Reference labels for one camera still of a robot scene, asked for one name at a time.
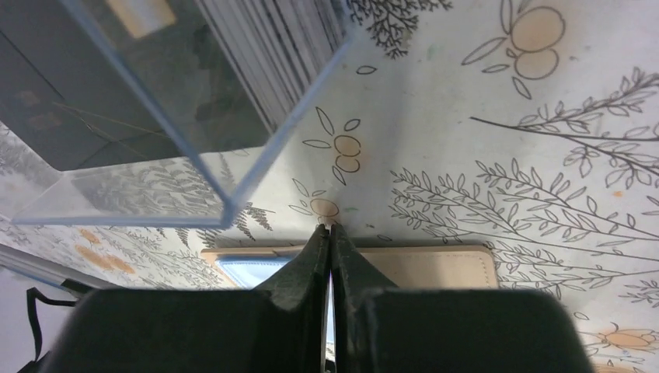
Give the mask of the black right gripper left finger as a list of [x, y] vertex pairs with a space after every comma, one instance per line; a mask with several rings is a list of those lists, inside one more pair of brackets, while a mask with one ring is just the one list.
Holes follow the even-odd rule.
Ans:
[[250, 290], [88, 293], [42, 372], [323, 372], [329, 233]]

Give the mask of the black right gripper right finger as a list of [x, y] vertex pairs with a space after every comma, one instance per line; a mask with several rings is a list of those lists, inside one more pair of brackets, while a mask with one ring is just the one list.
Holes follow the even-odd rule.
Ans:
[[329, 236], [339, 372], [591, 372], [570, 317], [538, 291], [396, 286], [341, 225]]

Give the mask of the clear plastic card box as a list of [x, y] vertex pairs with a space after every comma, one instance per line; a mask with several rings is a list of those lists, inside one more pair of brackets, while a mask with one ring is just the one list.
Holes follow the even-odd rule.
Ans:
[[343, 1], [3, 1], [1, 215], [226, 228], [349, 43]]

